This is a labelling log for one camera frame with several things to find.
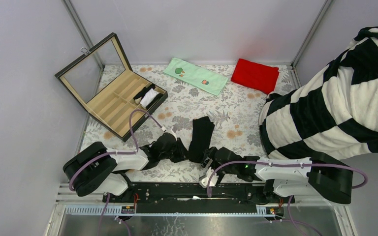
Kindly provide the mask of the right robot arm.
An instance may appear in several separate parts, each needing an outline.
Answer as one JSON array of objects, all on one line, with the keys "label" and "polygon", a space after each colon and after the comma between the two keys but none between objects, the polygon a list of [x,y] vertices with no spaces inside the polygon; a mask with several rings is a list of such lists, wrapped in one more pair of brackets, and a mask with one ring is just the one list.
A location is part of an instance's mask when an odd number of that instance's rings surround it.
[{"label": "right robot arm", "polygon": [[201,162],[206,174],[199,184],[210,190],[226,174],[246,181],[261,181],[256,190],[248,188],[245,198],[258,205],[284,204],[294,196],[317,196],[337,204],[351,202],[353,171],[348,165],[321,152],[302,159],[241,157],[229,149],[212,147]]}]

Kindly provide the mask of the black underwear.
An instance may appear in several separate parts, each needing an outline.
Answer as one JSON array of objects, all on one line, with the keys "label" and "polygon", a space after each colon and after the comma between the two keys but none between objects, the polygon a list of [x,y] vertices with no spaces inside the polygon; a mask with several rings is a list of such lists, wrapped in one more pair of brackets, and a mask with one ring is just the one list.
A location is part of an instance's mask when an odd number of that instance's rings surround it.
[{"label": "black underwear", "polygon": [[202,162],[204,151],[210,147],[214,128],[215,125],[208,116],[192,121],[192,140],[188,150],[188,159],[191,162]]}]

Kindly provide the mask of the black wooden compartment box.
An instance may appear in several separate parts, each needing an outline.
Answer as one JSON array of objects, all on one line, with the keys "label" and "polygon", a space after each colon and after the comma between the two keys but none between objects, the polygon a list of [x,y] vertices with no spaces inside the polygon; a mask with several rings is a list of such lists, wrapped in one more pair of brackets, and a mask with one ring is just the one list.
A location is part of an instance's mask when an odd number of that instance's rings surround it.
[{"label": "black wooden compartment box", "polygon": [[[122,141],[131,137],[168,97],[163,88],[133,71],[116,33],[112,32],[55,74],[80,106]],[[133,97],[154,84],[160,94],[144,109]]]}]

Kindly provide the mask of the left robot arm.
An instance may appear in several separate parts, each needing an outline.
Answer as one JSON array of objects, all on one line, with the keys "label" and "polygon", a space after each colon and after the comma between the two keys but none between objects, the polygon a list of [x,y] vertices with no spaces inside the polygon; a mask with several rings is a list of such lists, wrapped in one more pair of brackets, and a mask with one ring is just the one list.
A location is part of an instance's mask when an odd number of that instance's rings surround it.
[{"label": "left robot arm", "polygon": [[165,132],[136,151],[107,148],[102,142],[95,142],[67,161],[62,170],[69,180],[70,191],[79,197],[106,192],[127,202],[132,198],[133,189],[125,172],[148,170],[164,159],[181,162],[187,155],[181,139]]}]

